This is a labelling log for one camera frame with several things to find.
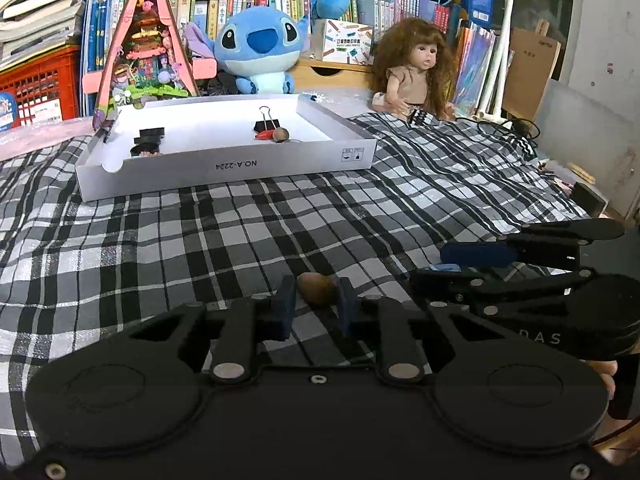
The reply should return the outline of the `small white printed box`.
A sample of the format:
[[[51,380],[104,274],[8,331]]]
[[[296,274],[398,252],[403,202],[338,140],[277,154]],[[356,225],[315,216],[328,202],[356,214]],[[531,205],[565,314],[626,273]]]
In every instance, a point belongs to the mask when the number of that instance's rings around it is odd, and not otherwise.
[[[373,32],[367,25],[322,20],[319,56],[323,62],[368,65]]]

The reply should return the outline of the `black round lid middle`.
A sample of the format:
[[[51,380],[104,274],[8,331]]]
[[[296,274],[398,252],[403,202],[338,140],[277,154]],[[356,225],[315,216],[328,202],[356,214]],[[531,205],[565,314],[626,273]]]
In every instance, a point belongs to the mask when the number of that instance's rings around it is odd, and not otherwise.
[[[164,136],[138,136],[134,138],[134,144],[155,143],[160,144]]]

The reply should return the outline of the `black round cap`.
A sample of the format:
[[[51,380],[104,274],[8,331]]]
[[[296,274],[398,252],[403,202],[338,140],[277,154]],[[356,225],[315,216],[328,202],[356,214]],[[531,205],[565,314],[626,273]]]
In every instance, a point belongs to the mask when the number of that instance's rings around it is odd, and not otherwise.
[[[134,147],[130,150],[132,157],[153,156],[158,154],[160,154],[160,144],[156,142],[134,144]]]

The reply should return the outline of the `orange carrot toy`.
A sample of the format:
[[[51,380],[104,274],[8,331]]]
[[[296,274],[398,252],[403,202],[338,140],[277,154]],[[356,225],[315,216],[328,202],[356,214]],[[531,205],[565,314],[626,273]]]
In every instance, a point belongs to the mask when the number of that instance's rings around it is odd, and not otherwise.
[[[274,133],[273,129],[259,131],[258,133],[255,134],[255,138],[257,140],[271,140],[273,138],[273,133]]]

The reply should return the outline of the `brown haired baby doll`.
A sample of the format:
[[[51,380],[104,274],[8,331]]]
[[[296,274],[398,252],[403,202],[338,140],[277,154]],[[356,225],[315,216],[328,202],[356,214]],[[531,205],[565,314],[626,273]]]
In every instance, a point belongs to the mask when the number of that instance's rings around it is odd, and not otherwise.
[[[454,118],[449,92],[454,59],[442,32],[420,18],[404,18],[382,37],[370,77],[371,106],[407,120],[427,112],[439,120]]]

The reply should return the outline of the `white desk lamp stand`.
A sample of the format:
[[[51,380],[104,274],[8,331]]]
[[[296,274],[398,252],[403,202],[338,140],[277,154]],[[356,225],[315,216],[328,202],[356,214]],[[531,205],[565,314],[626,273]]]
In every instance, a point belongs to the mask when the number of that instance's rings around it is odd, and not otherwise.
[[[480,105],[476,110],[478,118],[494,124],[502,121],[502,103],[509,68],[512,11],[513,0],[504,0],[504,14],[498,44],[492,55],[484,88],[480,95]]]

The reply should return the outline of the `white shallow cardboard box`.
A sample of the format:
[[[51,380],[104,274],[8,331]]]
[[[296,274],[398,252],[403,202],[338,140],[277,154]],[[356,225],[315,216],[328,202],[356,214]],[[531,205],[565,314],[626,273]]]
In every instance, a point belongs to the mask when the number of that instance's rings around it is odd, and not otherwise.
[[[259,107],[290,133],[255,138]],[[164,128],[160,154],[132,157],[139,130]],[[376,140],[353,122],[300,94],[212,96],[120,110],[106,143],[99,133],[76,164],[82,200],[371,167]]]

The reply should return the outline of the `black round lid far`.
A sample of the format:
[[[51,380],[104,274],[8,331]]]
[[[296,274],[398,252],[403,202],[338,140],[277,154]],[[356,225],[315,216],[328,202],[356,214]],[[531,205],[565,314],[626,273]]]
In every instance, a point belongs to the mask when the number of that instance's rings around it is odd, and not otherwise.
[[[165,129],[160,128],[146,128],[139,130],[140,136],[163,136],[165,134]]]

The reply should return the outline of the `black binder clip in box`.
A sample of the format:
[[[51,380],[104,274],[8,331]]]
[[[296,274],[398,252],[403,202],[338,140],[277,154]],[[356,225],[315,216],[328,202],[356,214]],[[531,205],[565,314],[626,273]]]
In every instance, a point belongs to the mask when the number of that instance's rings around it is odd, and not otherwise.
[[[263,133],[265,131],[276,130],[280,127],[280,122],[271,116],[271,110],[269,106],[263,105],[259,107],[259,111],[262,115],[262,118],[254,123],[254,131],[256,134]]]

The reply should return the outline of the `black round lid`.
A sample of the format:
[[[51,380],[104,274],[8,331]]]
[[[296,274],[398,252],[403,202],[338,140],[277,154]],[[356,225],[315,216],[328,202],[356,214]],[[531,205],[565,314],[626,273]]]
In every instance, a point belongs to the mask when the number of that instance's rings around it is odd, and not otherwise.
[[[155,143],[160,144],[164,136],[138,136],[134,138],[134,144]]]
[[[160,128],[146,128],[139,130],[140,136],[163,136],[165,134],[165,129]]]

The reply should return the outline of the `blue Stitch plush toy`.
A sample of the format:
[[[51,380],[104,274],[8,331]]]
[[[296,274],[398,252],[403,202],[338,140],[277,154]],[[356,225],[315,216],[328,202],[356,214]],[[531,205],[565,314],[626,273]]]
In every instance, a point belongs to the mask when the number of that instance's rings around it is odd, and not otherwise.
[[[299,21],[271,6],[251,6],[233,15],[215,40],[197,24],[184,26],[186,45],[201,58],[213,58],[223,72],[235,78],[242,94],[291,94],[288,72],[299,60],[309,29],[309,18]]]

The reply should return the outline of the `stack of books left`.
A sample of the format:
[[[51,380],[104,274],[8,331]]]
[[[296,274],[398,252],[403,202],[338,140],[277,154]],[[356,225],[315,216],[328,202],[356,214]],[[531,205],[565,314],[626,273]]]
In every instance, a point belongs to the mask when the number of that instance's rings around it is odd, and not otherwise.
[[[87,0],[2,0],[4,70],[72,44],[82,31]]]

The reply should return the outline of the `black binder clip on box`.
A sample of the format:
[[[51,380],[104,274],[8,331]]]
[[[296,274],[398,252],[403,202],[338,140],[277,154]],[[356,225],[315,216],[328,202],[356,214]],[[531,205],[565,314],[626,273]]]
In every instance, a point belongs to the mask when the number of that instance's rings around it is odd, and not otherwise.
[[[98,130],[98,133],[103,143],[106,143],[108,138],[110,137],[113,124],[114,122],[112,120],[104,120],[104,122],[102,122],[102,125]]]

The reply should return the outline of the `brown walnut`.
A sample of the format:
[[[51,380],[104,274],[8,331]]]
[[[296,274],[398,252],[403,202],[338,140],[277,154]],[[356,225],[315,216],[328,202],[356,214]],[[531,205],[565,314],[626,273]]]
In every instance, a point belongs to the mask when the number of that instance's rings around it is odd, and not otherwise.
[[[273,130],[271,139],[277,143],[286,142],[290,140],[290,133],[285,128],[278,127]]]
[[[299,295],[306,304],[329,304],[335,294],[335,283],[320,273],[305,272],[297,278]]]

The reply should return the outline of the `black white plaid cloth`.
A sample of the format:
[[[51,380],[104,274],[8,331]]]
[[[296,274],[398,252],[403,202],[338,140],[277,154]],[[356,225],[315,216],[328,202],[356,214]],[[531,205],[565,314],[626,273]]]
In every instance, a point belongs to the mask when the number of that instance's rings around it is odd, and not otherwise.
[[[130,325],[182,304],[265,295],[308,271],[406,301],[409,273],[450,240],[584,216],[515,134],[372,113],[355,124],[378,142],[367,170],[90,204],[75,176],[86,139],[2,162],[2,463],[38,450],[24,403],[32,375]]]

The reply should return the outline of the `wooden drawer box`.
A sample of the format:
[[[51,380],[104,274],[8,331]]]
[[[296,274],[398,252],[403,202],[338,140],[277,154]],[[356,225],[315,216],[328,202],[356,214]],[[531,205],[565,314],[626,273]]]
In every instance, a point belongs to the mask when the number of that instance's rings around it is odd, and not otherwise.
[[[300,58],[288,70],[297,90],[346,88],[368,90],[371,78],[369,65],[331,63]]]

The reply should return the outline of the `pink triangular diorama house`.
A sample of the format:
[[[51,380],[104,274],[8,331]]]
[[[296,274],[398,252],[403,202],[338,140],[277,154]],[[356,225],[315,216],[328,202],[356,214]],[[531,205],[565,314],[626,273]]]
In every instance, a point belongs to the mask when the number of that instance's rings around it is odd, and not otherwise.
[[[169,0],[126,0],[103,66],[82,77],[96,96],[92,128],[110,130],[127,105],[193,98],[216,75],[214,58],[188,58]]]

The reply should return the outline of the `red plastic crate left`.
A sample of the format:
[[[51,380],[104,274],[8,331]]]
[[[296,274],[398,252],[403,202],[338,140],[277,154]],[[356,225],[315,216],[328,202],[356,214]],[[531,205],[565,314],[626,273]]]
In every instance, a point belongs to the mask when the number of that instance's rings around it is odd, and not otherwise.
[[[1,130],[79,116],[80,49],[65,46],[1,71]]]

